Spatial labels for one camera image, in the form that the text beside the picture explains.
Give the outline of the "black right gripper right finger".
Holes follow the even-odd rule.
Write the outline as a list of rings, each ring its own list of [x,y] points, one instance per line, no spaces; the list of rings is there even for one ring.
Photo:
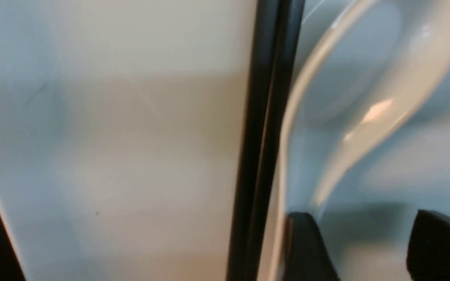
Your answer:
[[[450,281],[449,216],[435,210],[418,210],[406,267],[413,281]]]

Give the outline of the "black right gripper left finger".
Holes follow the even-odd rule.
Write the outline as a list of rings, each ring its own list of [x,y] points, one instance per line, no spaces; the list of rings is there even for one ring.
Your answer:
[[[286,218],[283,281],[339,281],[313,216],[291,212]]]

